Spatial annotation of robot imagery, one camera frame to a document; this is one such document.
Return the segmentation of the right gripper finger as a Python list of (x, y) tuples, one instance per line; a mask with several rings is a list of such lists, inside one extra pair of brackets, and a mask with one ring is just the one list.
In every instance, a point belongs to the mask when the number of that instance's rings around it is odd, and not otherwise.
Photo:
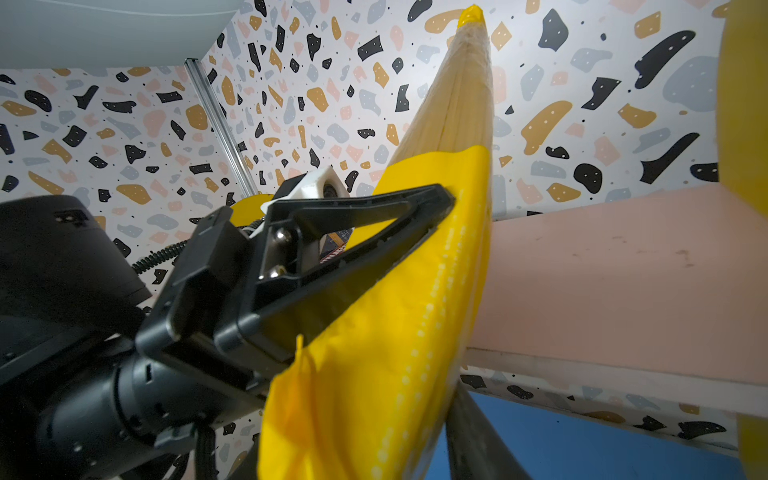
[(462, 384), (445, 429), (452, 479), (531, 479)]

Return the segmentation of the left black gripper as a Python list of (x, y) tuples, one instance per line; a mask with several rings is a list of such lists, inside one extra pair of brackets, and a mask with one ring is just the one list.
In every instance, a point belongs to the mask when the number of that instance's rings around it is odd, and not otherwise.
[(250, 237), (222, 207), (198, 222), (138, 349), (200, 382), (259, 384), (433, 234), (439, 184), (357, 198), (279, 200)]

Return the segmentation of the yellow Pastatime bag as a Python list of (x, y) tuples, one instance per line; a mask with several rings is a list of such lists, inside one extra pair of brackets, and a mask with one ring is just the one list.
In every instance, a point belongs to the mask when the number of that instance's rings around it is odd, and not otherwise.
[(477, 317), (490, 249), (493, 81), (482, 10), (465, 9), (377, 195), (437, 184), (450, 214), (272, 382), (261, 479), (421, 479)]

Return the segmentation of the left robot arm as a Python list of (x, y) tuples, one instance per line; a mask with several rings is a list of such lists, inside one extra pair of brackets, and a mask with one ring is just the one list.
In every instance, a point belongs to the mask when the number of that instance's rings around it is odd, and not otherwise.
[(1, 207), (1, 475), (216, 476), (215, 430), (457, 211), (438, 184), (281, 199), (257, 232), (220, 208), (166, 250), (150, 312), (130, 264), (72, 196)]

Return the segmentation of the yellow shelf with coloured boards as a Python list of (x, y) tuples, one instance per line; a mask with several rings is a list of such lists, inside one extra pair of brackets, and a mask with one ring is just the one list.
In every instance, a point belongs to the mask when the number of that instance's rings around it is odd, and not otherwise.
[(477, 6), (489, 263), (459, 366), (719, 445), (767, 413), (763, 1), (251, 1), (211, 63), (252, 181), (376, 186)]

